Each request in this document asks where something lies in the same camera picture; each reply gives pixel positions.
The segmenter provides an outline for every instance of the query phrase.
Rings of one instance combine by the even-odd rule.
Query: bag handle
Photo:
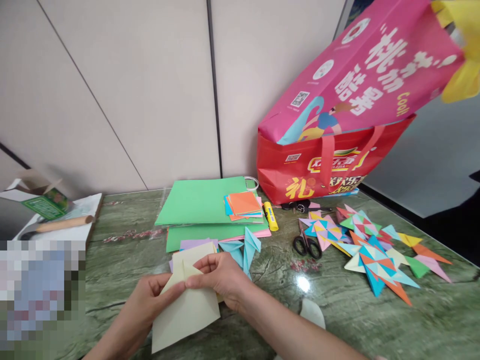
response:
[[[350,164],[347,171],[344,173],[340,182],[335,189],[333,186],[330,186],[330,179],[332,178],[332,166],[334,165],[334,155],[335,155],[335,136],[325,136],[321,138],[321,163],[320,163],[320,181],[328,190],[329,193],[338,189],[344,180],[349,177],[350,173],[355,169],[359,164],[360,160],[370,151],[370,149],[377,143],[382,134],[384,133],[385,126],[379,125],[373,128],[373,133],[366,142],[362,151],[358,154],[355,161]]]

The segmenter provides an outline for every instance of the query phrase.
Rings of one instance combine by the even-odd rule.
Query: person's right hand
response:
[[[193,266],[203,275],[190,276],[185,282],[186,288],[212,288],[223,296],[225,304],[235,312],[239,311],[248,289],[255,286],[226,251],[209,254]]]

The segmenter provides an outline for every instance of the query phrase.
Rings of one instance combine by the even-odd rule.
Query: red gift bag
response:
[[[258,132],[258,181],[273,204],[352,191],[415,119],[279,145]]]

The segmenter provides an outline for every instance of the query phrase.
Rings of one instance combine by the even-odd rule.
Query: pixelated area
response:
[[[84,241],[7,241],[0,251],[0,358],[55,359],[85,315]]]

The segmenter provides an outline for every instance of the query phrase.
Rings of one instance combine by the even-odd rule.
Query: shopping bag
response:
[[[258,132],[258,181],[273,204],[355,189],[414,120],[279,145]]]
[[[479,4],[375,0],[290,85],[260,133],[288,145],[392,124],[440,95],[454,74],[447,100],[474,96]],[[456,42],[467,43],[464,51]]]

